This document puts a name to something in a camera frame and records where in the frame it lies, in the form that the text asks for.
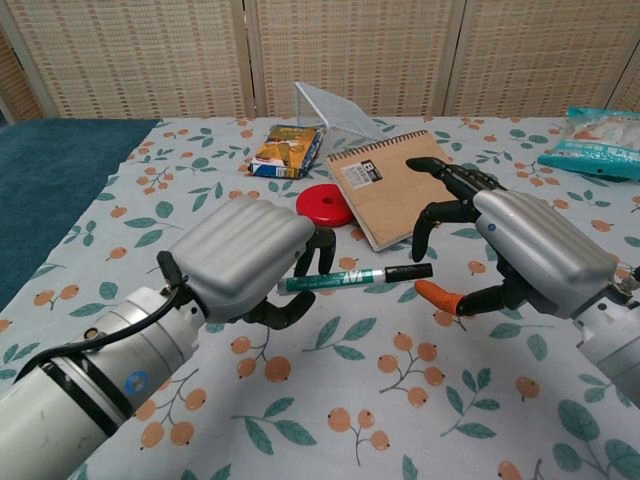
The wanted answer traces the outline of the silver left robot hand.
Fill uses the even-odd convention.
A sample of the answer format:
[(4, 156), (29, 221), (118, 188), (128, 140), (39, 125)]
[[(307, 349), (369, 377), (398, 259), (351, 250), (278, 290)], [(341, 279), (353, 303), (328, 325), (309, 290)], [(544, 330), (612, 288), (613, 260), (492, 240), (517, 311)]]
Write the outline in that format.
[(162, 274), (183, 302), (193, 301), (208, 323), (243, 320), (283, 330), (311, 308), (306, 289), (284, 306), (268, 294), (289, 270), (307, 274), (315, 252), (318, 271), (331, 270), (336, 235), (292, 210), (251, 197), (232, 199), (157, 255)]

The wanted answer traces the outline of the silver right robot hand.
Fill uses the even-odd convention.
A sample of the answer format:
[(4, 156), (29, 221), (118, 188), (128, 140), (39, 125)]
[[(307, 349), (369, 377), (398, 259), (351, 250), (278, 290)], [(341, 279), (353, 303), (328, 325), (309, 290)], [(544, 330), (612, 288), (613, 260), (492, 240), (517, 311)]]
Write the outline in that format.
[(436, 225), (472, 223), (495, 251), (503, 277), (499, 285), (468, 294), (416, 281), (416, 292), (437, 309), (473, 316), (529, 303), (540, 313), (574, 319), (601, 299), (618, 296), (614, 256), (546, 202), (508, 190), (480, 170), (434, 157), (411, 158), (406, 164), (441, 181), (454, 196), (429, 203), (419, 214), (412, 236), (413, 260), (426, 254)]

